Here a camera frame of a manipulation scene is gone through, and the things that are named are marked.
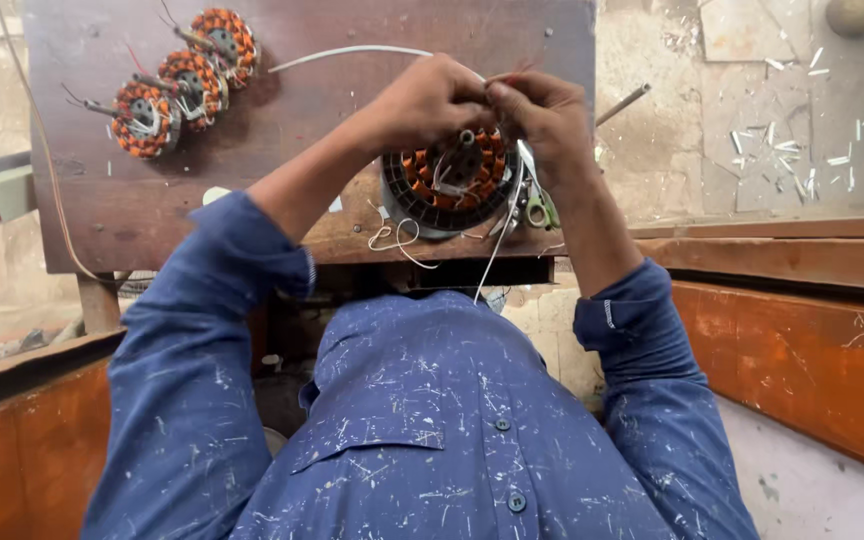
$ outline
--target wooden workbench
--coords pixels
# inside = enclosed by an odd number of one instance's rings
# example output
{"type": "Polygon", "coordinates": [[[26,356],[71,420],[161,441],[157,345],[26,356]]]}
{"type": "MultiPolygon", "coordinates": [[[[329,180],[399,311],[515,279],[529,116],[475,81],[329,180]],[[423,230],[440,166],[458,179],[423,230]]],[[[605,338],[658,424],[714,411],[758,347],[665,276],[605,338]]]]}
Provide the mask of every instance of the wooden workbench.
{"type": "MultiPolygon", "coordinates": [[[[187,25],[211,4],[170,0],[187,25]]],[[[258,79],[234,92],[231,108],[210,130],[184,133],[176,153],[141,161],[107,135],[109,118],[66,103],[60,83],[110,103],[136,66],[149,71],[185,43],[157,17],[156,2],[29,0],[25,35],[30,82],[41,110],[78,258],[93,272],[159,269],[191,231],[186,215],[213,186],[244,189],[302,152],[368,104],[413,56],[356,53],[316,60],[269,75],[268,68],[326,49],[390,44],[441,51],[484,76],[538,62],[538,69],[587,88],[594,96],[595,5],[582,0],[232,0],[264,47],[258,79]],[[546,29],[552,30],[546,36],[546,29]]],[[[35,195],[50,273],[77,271],[66,252],[42,141],[32,136],[35,195]]],[[[342,192],[342,211],[318,221],[304,240],[320,264],[403,261],[398,250],[370,251],[379,217],[378,166],[342,192]],[[361,231],[354,232],[360,225],[361,231]]],[[[482,234],[488,223],[476,230],[482,234]]],[[[500,255],[538,255],[560,243],[557,232],[519,227],[500,255]]],[[[495,240],[457,237],[416,242],[420,259],[487,258],[495,240]]]]}

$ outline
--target shirt sleeve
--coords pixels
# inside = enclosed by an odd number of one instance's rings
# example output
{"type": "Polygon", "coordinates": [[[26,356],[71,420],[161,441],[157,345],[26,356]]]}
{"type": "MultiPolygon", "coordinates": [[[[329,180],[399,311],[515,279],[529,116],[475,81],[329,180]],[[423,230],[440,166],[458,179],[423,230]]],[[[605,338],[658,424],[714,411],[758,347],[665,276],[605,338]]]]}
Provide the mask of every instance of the shirt sleeve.
{"type": "Polygon", "coordinates": [[[668,272],[646,259],[579,300],[573,330],[602,360],[606,429],[676,536],[759,538],[668,272]]]}
{"type": "Polygon", "coordinates": [[[191,217],[197,229],[123,318],[82,538],[226,536],[271,463],[244,318],[273,288],[307,296],[314,264],[243,192],[191,217]]]}

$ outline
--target red wire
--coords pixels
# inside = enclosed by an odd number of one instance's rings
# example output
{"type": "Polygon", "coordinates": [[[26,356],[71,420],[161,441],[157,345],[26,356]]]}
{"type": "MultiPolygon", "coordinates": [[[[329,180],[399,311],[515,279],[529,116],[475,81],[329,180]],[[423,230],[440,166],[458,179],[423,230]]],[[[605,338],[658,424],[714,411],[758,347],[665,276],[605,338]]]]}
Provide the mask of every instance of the red wire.
{"type": "Polygon", "coordinates": [[[126,43],[126,47],[128,47],[128,54],[129,54],[129,55],[132,55],[132,61],[135,62],[135,67],[138,68],[138,70],[141,71],[143,74],[148,75],[149,72],[146,71],[146,70],[142,67],[142,64],[140,64],[140,63],[138,62],[138,58],[136,57],[136,52],[132,50],[132,46],[129,45],[129,43],[126,43]]]}

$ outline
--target man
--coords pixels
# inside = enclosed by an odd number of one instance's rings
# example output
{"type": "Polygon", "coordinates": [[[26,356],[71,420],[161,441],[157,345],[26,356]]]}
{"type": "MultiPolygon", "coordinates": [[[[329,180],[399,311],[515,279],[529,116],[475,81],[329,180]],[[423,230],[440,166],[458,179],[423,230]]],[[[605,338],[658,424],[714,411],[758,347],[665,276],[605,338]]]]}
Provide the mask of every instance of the man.
{"type": "Polygon", "coordinates": [[[418,60],[368,107],[198,229],[126,313],[108,367],[108,459],[86,538],[757,538],[725,431],[670,297],[592,152],[582,88],[526,73],[487,83],[418,60]],[[522,129],[555,199],[599,351],[603,429],[518,329],[454,292],[340,309],[309,419],[271,460],[243,317],[302,297],[296,245],[354,174],[497,115],[522,129]]]}

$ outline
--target hand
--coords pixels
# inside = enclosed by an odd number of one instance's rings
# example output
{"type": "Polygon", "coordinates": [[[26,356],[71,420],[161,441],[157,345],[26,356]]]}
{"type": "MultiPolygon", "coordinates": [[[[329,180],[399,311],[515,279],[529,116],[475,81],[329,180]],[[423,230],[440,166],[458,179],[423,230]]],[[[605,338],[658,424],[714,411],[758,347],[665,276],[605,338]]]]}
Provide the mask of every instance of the hand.
{"type": "Polygon", "coordinates": [[[601,174],[582,86],[544,73],[508,73],[488,79],[486,97],[503,122],[525,132],[539,181],[553,198],[601,174]]]}
{"type": "Polygon", "coordinates": [[[379,152],[425,148],[463,129],[494,129],[485,82],[444,54],[416,60],[356,117],[379,152]]]}

